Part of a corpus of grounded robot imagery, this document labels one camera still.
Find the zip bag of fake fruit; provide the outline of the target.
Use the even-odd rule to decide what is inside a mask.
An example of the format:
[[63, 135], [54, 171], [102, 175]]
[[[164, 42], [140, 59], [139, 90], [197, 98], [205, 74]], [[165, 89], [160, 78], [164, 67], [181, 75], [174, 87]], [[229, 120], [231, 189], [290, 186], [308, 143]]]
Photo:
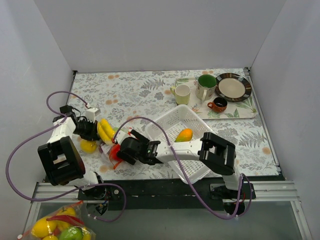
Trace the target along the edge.
[[[122, 159], [117, 157], [117, 152], [120, 150], [120, 145], [114, 144], [113, 142], [116, 131], [106, 119], [102, 118], [97, 124], [97, 133], [101, 141], [100, 148], [102, 153], [112, 164], [112, 169], [115, 170], [123, 162]], [[81, 150], [87, 154], [92, 154], [97, 147], [97, 140], [89, 141], [81, 139], [80, 141]]]

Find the white plastic basket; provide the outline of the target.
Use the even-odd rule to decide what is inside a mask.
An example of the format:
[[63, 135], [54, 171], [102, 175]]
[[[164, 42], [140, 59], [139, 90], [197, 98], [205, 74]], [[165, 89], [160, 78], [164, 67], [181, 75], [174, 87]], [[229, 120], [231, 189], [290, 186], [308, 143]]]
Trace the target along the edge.
[[[193, 131], [192, 140], [175, 142], [184, 129]], [[157, 158], [168, 163], [185, 184], [188, 183], [185, 175], [194, 184], [210, 172], [198, 155], [202, 147], [200, 139], [208, 132], [212, 133], [213, 130], [185, 104], [174, 107], [145, 127], [149, 140], [160, 141], [156, 150]]]

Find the fake mango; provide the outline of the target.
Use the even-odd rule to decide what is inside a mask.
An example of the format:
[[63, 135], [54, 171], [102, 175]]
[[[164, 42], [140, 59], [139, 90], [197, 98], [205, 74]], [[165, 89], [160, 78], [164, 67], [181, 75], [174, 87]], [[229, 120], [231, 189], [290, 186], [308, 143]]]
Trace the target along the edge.
[[190, 128], [182, 130], [175, 139], [176, 143], [189, 142], [193, 138], [193, 131]]

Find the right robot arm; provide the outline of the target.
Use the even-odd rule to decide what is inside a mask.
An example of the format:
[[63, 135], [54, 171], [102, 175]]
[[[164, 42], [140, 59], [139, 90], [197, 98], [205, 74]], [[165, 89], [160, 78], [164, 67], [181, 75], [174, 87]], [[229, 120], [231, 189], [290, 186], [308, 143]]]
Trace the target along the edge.
[[137, 161], [156, 165], [177, 161], [199, 161], [212, 172], [222, 176], [224, 185], [213, 187], [211, 197], [214, 200], [241, 201], [254, 197], [250, 183], [244, 183], [244, 176], [236, 166], [236, 147], [233, 143], [212, 132], [205, 132], [201, 138], [174, 142], [149, 140], [132, 130], [130, 133], [120, 131], [113, 140], [120, 148], [117, 156], [134, 165]]

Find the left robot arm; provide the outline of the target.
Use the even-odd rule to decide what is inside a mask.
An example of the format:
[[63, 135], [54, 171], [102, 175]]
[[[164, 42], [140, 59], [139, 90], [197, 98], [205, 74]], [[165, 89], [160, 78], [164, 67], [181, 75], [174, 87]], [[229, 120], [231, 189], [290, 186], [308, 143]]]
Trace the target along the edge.
[[72, 136], [78, 135], [85, 143], [97, 147], [100, 137], [96, 117], [101, 111], [97, 107], [89, 107], [85, 114], [80, 116], [76, 116], [76, 111], [77, 109], [70, 105], [60, 107], [60, 115], [52, 121], [54, 129], [49, 140], [39, 146], [37, 152], [52, 185], [82, 186], [85, 196], [102, 200], [106, 197], [107, 190], [101, 184], [101, 176], [85, 169], [72, 141]]

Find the floral table mat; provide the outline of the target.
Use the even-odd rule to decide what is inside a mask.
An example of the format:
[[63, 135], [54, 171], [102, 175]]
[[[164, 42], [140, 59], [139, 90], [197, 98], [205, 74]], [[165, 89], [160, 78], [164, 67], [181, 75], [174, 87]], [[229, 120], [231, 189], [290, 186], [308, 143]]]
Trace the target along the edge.
[[[203, 74], [214, 77], [228, 69], [128, 71], [107, 73], [77, 73], [71, 95], [55, 94], [50, 102], [62, 98], [79, 114], [85, 103], [100, 109], [99, 118], [106, 119], [114, 128], [125, 124], [144, 133], [149, 120], [155, 120], [176, 105], [171, 86], [176, 80], [185, 82]], [[279, 176], [280, 168], [274, 156], [262, 117], [253, 96], [238, 103], [230, 113], [208, 113], [206, 124], [213, 132], [236, 146], [236, 162], [241, 173], [248, 177]], [[98, 150], [81, 152], [87, 170], [97, 172], [104, 180], [176, 179], [178, 175], [168, 164], [153, 166], [122, 162], [112, 164]]]

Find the cream mug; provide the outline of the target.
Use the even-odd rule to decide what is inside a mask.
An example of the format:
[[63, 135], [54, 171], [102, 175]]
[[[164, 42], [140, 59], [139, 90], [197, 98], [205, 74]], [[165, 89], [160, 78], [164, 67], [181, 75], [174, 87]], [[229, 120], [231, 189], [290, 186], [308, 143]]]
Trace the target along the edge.
[[170, 91], [174, 95], [177, 105], [188, 105], [191, 95], [191, 89], [188, 85], [171, 86]]

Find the green inside floral mug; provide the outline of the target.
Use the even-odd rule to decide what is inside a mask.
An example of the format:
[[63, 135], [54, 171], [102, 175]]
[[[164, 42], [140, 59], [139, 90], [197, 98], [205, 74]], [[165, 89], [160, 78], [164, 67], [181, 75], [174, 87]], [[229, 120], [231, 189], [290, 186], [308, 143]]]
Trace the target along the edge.
[[197, 79], [195, 95], [201, 102], [209, 100], [217, 85], [217, 80], [213, 75], [203, 74]]

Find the small brown cup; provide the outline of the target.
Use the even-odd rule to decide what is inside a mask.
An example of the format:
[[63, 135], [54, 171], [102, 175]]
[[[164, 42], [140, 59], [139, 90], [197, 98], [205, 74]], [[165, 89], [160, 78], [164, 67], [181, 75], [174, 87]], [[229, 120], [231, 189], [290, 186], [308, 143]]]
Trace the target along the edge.
[[207, 107], [215, 113], [222, 113], [227, 109], [228, 102], [223, 97], [216, 97], [212, 102], [207, 103]]

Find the striped rim plate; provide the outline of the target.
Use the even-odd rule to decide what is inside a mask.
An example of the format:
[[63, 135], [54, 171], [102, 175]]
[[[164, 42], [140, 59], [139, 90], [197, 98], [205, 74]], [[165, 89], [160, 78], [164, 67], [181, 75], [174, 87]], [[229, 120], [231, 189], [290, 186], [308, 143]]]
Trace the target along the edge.
[[222, 73], [215, 79], [216, 94], [229, 102], [242, 102], [252, 94], [250, 82], [241, 75], [236, 73]]

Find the floral serving tray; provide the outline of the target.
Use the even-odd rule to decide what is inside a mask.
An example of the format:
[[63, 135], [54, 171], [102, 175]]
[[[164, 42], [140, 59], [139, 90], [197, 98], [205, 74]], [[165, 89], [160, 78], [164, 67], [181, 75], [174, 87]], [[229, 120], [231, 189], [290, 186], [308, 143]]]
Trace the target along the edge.
[[174, 86], [179, 85], [190, 88], [187, 106], [203, 120], [252, 119], [258, 113], [252, 86], [238, 74], [223, 73], [217, 76], [215, 89], [211, 93], [203, 91], [209, 97], [204, 101], [196, 96], [199, 91], [197, 78], [177, 78]]

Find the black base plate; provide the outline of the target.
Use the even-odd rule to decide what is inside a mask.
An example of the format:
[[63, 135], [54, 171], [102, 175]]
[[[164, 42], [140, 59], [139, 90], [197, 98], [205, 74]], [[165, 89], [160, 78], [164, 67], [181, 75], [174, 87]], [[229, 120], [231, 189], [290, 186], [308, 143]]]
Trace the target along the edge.
[[[221, 177], [205, 177], [193, 184], [202, 200], [213, 211], [224, 211], [237, 193], [222, 193], [215, 188], [222, 186]], [[180, 179], [112, 180], [105, 186], [84, 193], [75, 191], [78, 201], [109, 201], [108, 208], [118, 211], [138, 209], [202, 209], [204, 206], [191, 187]]]

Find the aluminium front rail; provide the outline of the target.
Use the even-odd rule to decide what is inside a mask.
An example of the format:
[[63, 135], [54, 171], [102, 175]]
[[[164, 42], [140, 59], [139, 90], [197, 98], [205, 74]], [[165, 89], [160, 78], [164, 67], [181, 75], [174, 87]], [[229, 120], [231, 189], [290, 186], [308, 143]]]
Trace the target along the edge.
[[[204, 178], [193, 186], [202, 199], [209, 198], [214, 188], [221, 183], [213, 183], [214, 179]], [[120, 180], [114, 182], [124, 190], [127, 198], [141, 199], [143, 197], [195, 197], [189, 185], [178, 179], [173, 180]], [[292, 181], [252, 181], [252, 199], [256, 201], [298, 201], [300, 199], [295, 184]], [[52, 198], [64, 194], [74, 187], [71, 185], [52, 186], [49, 183], [38, 183], [33, 197], [37, 199]]]

